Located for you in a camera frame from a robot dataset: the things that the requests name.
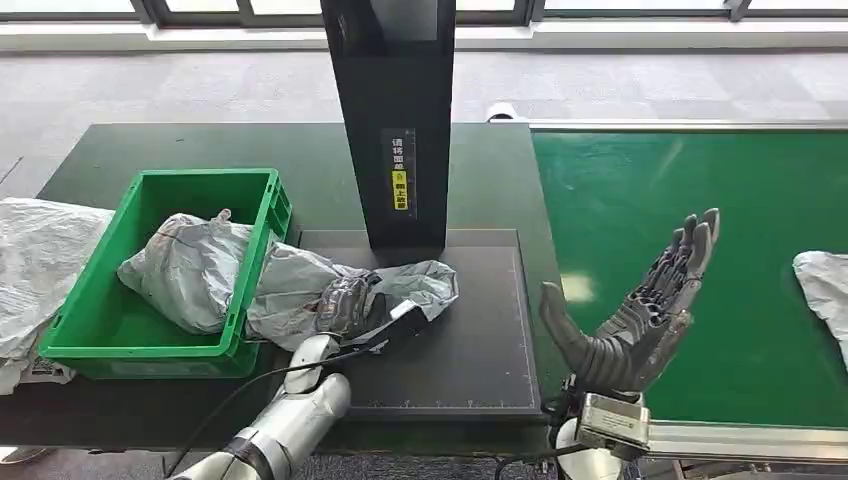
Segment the gray carpet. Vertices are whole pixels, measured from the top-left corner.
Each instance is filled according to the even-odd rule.
[[[510,101],[531,118],[846,119],[848,54],[458,53],[453,116]],[[33,196],[91,123],[340,121],[320,52],[0,57],[0,198]],[[59,451],[7,480],[161,478],[160,454]],[[313,459],[301,478],[490,478],[482,459]],[[517,465],[505,478],[552,478]]]

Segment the white plastic bag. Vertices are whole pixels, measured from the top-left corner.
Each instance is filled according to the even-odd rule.
[[[229,219],[226,209],[211,221],[172,215],[118,278],[183,330],[220,332],[251,231]]]
[[[31,198],[0,200],[0,394],[38,361],[36,338],[82,272],[114,212]]]
[[[807,305],[827,324],[848,368],[848,255],[803,252],[792,267]]]

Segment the black cable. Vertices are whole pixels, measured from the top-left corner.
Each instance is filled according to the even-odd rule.
[[[219,403],[218,406],[215,408],[215,410],[212,411],[212,413],[207,415],[206,418],[204,418],[203,421],[200,422],[200,425],[197,427],[197,429],[194,431],[194,433],[192,433],[191,436],[186,441],[185,446],[183,446],[183,449],[180,450],[180,454],[177,456],[177,460],[171,465],[171,467],[165,473],[165,478],[170,477],[171,475],[174,474],[174,471],[177,469],[177,466],[179,466],[180,462],[183,461],[183,459],[188,454],[188,452],[191,451],[191,447],[194,444],[194,442],[197,441],[197,437],[199,437],[200,434],[203,433],[204,430],[206,430],[206,427],[208,427],[209,424],[212,423],[212,420],[215,420],[215,418],[218,417],[218,415],[221,414],[221,412],[224,410],[224,408],[226,408],[230,404],[230,402],[233,401],[233,399],[235,399],[242,392],[244,392],[247,389],[247,387],[253,385],[254,383],[258,382],[259,380],[262,380],[263,378],[267,378],[267,377],[270,377],[272,375],[277,375],[277,374],[280,374],[280,373],[294,372],[294,371],[297,371],[297,370],[307,370],[307,369],[315,368],[315,367],[323,367],[325,365],[338,363],[338,362],[341,362],[342,360],[347,360],[347,359],[350,359],[350,358],[353,358],[353,357],[356,357],[356,356],[359,356],[359,355],[362,355],[362,354],[365,354],[365,353],[368,353],[368,352],[369,352],[369,350],[365,350],[365,349],[357,350],[355,352],[345,353],[344,355],[338,355],[338,356],[335,356],[335,357],[330,357],[330,358],[321,360],[320,362],[304,363],[303,365],[298,365],[296,367],[278,368],[276,370],[271,370],[270,372],[265,372],[262,375],[257,375],[256,377],[251,378],[250,380],[244,382],[239,388],[235,389],[233,391],[233,393],[231,393],[229,396],[227,396],[227,398],[225,398],[221,403]]]
[[[507,457],[498,462],[498,465],[495,467],[495,476],[494,480],[500,480],[501,473],[503,473],[503,469],[506,468],[507,465],[515,462],[525,462],[528,460],[542,460],[544,458],[553,458],[553,457],[561,457],[563,455],[570,455],[572,453],[582,452],[583,450],[588,450],[589,447],[585,445],[575,444],[568,447],[557,448],[555,450],[547,450],[544,452],[538,453],[530,453],[527,455],[516,455],[514,457]],[[572,480],[571,477],[568,476],[568,472],[562,470],[562,475],[565,477],[565,480]]]

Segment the black platform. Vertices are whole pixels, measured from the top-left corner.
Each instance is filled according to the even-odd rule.
[[[457,271],[459,298],[403,348],[344,365],[349,418],[539,416],[524,269],[514,230],[449,230],[441,253],[373,252],[364,231],[304,231],[300,248],[378,268],[438,259]]]

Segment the green bin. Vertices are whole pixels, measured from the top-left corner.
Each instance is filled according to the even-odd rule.
[[[124,286],[121,262],[165,219],[222,209],[252,224],[220,334],[193,335]],[[112,222],[39,345],[39,354],[91,379],[234,378],[251,374],[258,344],[244,338],[247,308],[271,229],[285,238],[291,204],[275,169],[154,170],[136,175]]]

